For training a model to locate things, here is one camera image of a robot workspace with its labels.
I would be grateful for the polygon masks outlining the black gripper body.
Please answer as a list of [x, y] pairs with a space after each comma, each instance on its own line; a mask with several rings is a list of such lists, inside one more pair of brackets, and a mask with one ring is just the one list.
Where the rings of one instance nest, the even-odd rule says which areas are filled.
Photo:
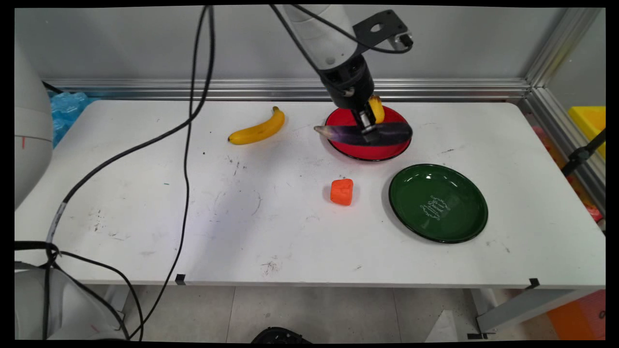
[[365, 109], [374, 92], [374, 81], [363, 55], [354, 55], [341, 65], [320, 70], [319, 73], [338, 108]]

